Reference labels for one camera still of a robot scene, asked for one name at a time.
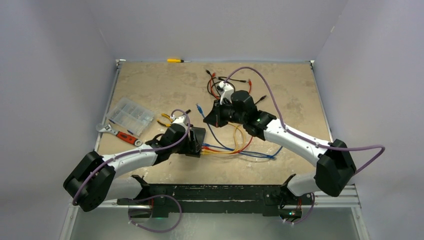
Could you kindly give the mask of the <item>black network switch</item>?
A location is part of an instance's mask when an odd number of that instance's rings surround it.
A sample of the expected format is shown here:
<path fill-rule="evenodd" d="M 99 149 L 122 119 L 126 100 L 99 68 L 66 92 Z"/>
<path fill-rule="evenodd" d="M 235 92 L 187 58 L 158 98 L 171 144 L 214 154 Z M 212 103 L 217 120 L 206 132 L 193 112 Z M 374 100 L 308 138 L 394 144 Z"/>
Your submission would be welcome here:
<path fill-rule="evenodd" d="M 192 127 L 189 138 L 185 145 L 184 154 L 189 157 L 200 158 L 202 147 L 206 137 L 206 129 L 202 127 Z"/>

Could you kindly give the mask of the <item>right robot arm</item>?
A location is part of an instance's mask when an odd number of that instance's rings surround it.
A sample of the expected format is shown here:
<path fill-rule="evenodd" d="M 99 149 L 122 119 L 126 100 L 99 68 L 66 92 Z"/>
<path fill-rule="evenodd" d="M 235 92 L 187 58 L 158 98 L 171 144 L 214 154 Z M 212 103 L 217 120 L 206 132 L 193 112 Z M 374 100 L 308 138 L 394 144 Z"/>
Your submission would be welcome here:
<path fill-rule="evenodd" d="M 283 125 L 275 115 L 259 110 L 245 90 L 216 99 L 203 121 L 216 128 L 240 124 L 252 137 L 280 145 L 311 163 L 314 172 L 294 174 L 282 185 L 280 196 L 288 204 L 316 191 L 337 197 L 357 171 L 343 141 L 328 142 Z"/>

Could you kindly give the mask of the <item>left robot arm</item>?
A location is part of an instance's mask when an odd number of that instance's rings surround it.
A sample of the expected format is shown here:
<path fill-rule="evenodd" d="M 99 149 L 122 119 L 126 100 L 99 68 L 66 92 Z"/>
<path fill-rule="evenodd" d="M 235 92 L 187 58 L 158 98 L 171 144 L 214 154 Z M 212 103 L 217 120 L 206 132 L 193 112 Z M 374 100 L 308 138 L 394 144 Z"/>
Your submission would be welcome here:
<path fill-rule="evenodd" d="M 192 125 L 173 123 L 161 135 L 124 152 L 101 155 L 87 153 L 63 182 L 72 204 L 89 212 L 101 203 L 120 198 L 115 180 L 139 168 L 167 161 L 172 154 L 195 156 L 205 138 L 205 129 L 197 133 Z"/>

